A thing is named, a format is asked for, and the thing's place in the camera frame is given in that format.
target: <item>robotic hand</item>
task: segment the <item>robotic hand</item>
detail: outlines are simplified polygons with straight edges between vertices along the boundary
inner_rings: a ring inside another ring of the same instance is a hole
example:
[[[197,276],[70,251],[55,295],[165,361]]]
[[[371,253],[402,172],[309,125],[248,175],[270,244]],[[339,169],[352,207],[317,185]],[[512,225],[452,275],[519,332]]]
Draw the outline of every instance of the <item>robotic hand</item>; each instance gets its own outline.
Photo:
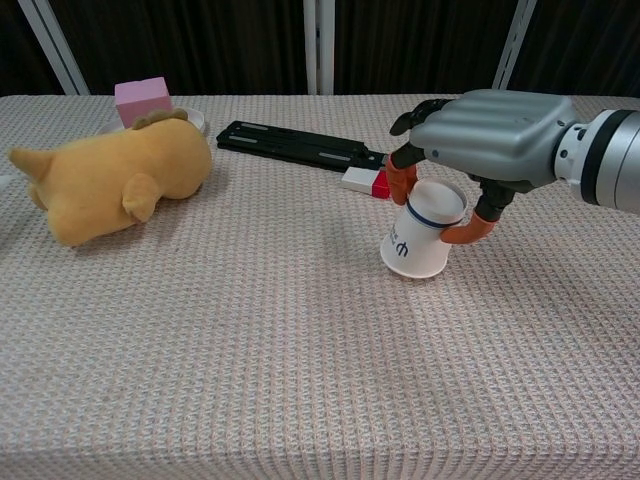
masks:
[[[578,200],[640,214],[640,111],[604,110],[581,123],[566,96],[475,90],[426,100],[391,127],[409,141],[387,155],[393,201],[403,205],[426,158],[465,172],[482,189],[470,222],[445,243],[487,236],[516,193],[565,181]]]

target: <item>white textured tablecloth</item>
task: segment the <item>white textured tablecloth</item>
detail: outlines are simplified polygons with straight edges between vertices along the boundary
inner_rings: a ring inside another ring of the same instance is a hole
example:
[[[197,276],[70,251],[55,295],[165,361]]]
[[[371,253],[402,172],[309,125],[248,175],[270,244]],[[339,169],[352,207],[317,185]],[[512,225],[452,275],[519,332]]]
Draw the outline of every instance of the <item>white textured tablecloth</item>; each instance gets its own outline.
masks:
[[[12,181],[0,478],[640,478],[640,218],[554,184],[409,281],[379,258],[390,200],[215,148],[242,119],[388,151],[405,140],[393,120],[428,97],[176,97],[206,116],[211,177],[77,249]],[[585,119],[640,108],[576,102]],[[2,98],[0,147],[114,115],[108,97]],[[420,169],[475,203],[463,174]]]

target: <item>pink cube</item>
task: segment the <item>pink cube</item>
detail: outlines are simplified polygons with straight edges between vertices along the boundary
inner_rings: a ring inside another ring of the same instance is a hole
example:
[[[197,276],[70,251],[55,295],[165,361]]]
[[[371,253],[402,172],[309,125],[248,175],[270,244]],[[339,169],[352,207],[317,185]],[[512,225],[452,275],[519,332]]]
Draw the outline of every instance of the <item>pink cube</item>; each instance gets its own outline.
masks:
[[[124,128],[133,125],[137,117],[152,110],[171,110],[171,98],[164,77],[118,83],[115,88],[116,109]]]

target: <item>paper cup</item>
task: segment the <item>paper cup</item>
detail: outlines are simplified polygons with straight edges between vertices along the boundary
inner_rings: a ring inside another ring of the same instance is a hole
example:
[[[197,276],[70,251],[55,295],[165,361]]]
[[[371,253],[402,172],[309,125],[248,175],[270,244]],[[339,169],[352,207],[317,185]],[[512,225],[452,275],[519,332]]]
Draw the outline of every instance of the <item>paper cup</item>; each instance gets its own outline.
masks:
[[[380,245],[382,260],[405,277],[437,275],[447,265],[451,249],[440,233],[460,223],[466,208],[466,196],[457,186],[436,178],[419,180]]]

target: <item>background wall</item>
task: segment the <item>background wall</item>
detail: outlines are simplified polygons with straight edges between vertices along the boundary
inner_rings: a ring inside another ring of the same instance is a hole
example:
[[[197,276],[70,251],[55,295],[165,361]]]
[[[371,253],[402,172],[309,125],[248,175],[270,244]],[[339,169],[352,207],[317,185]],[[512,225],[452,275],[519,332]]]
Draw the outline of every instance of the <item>background wall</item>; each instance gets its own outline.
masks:
[[[318,5],[335,13],[333,93],[489,88],[527,3],[508,88],[640,96],[638,0],[48,0],[90,93],[108,95],[156,75],[174,94],[307,93]],[[62,94],[17,0],[0,0],[0,27],[0,94]]]

